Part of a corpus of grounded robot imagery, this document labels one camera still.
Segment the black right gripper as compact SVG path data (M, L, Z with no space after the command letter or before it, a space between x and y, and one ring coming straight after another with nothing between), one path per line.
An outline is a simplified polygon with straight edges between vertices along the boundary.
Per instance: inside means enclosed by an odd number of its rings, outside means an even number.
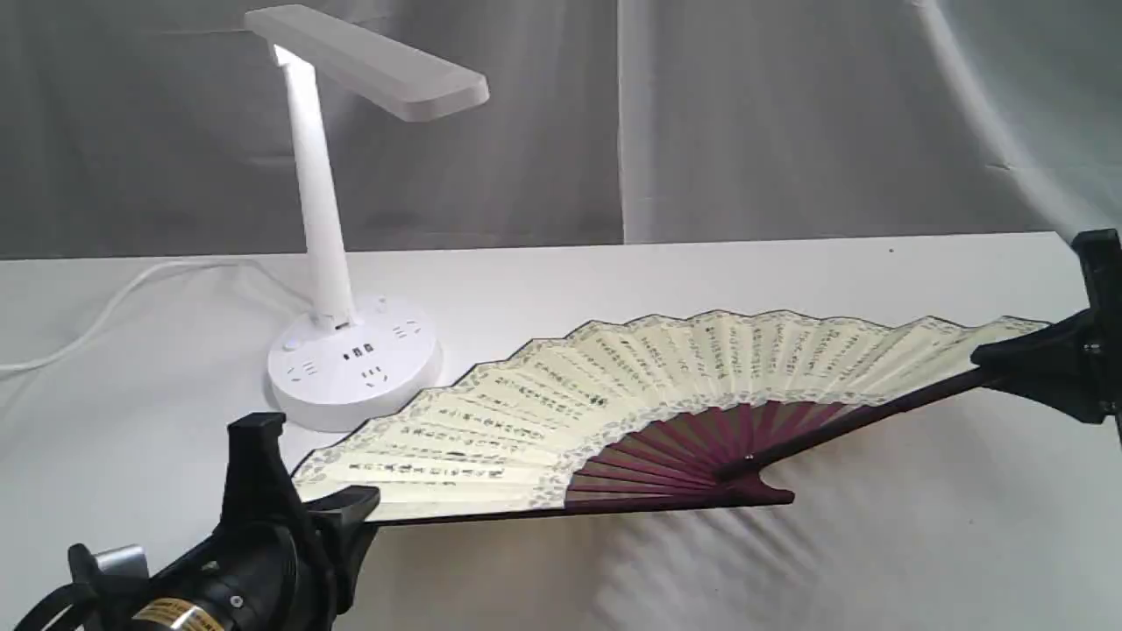
M986 369L1076 369L1083 357L1095 379L1074 374L1010 372L986 387L1033 401L1083 424L1113 418L1121 435L1121 252L1118 229L1083 231L1072 240L1089 308L1058 323L1003 341L982 344L971 363Z

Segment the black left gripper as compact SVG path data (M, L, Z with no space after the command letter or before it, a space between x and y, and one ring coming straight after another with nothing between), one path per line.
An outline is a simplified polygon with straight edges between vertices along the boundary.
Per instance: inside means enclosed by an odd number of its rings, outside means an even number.
M355 607L381 492L301 500L280 459L285 421L258 412L228 426L219 523L153 578L153 630L331 630Z

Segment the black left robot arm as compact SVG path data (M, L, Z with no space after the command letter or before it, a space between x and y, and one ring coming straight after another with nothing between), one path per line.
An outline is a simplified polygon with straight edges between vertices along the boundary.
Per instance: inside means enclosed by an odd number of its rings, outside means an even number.
M349 485L298 499L280 459L285 415L250 413L227 428L219 522L149 575L140 547L68 547L71 580L20 630L329 630L355 603L380 490Z

